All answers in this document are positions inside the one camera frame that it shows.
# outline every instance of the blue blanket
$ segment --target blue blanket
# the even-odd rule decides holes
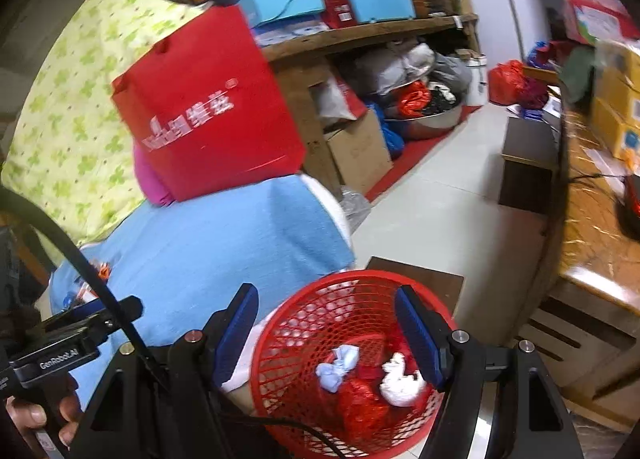
[[[114,262],[116,298],[136,295],[145,311],[136,328],[146,344],[172,344],[224,309],[243,282],[260,295],[256,322],[304,285],[348,267],[353,253],[329,214],[299,176],[270,179],[168,207],[148,202],[102,243],[83,250]],[[63,262],[51,282],[53,313],[78,273]],[[114,352],[121,331],[101,356],[75,371],[84,408]]]

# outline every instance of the silver screw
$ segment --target silver screw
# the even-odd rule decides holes
[[[451,337],[459,344],[465,344],[469,341],[469,333],[461,329],[453,331],[453,333],[451,333]]]
[[[198,331],[197,329],[189,331],[184,335],[184,339],[190,343],[196,343],[202,340],[202,331]]]
[[[518,342],[518,347],[521,351],[526,353],[532,353],[536,350],[536,346],[534,346],[533,342],[530,342],[529,340],[520,340],[520,342]]]
[[[134,350],[134,346],[131,342],[125,342],[120,346],[120,354],[124,354],[124,356],[132,354]]]

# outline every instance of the green object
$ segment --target green object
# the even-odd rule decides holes
[[[106,238],[144,200],[111,81],[201,13],[167,0],[86,0],[40,68],[0,179],[77,245]]]
[[[577,46],[558,73],[558,78],[566,87],[568,103],[579,102],[591,87],[591,74],[595,62],[595,49],[591,46]]]

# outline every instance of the red mat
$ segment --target red mat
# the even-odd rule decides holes
[[[460,122],[465,121],[472,112],[477,111],[480,107],[468,107],[464,106],[462,108],[462,117],[460,118]],[[404,147],[404,151],[402,152],[402,156],[400,156],[397,160],[394,161],[394,166],[389,172],[387,172],[380,181],[378,181],[373,188],[369,190],[365,197],[373,202],[382,194],[384,194],[387,190],[389,190],[393,185],[395,185],[402,176],[404,176],[407,172],[409,172],[414,166],[420,163],[420,160],[424,158],[431,149],[439,144],[442,140],[446,139],[446,137],[451,134],[451,132],[447,132],[440,136],[439,138],[431,138],[430,140],[420,140],[419,142],[407,142]]]

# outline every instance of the red plastic basket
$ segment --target red plastic basket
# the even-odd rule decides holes
[[[427,437],[442,401],[438,392],[433,391],[424,410],[391,407],[384,428],[370,441],[353,443],[345,437],[337,396],[323,391],[316,376],[318,363],[330,361],[332,349],[341,344],[359,346],[362,365],[380,365],[388,358],[385,340],[396,323],[394,295],[405,284],[456,328],[428,288],[402,275],[372,269],[317,280],[278,309],[258,340],[250,377],[258,415],[291,418],[316,428],[347,457],[390,459]],[[267,429],[297,457],[335,457],[319,439],[299,429]]]

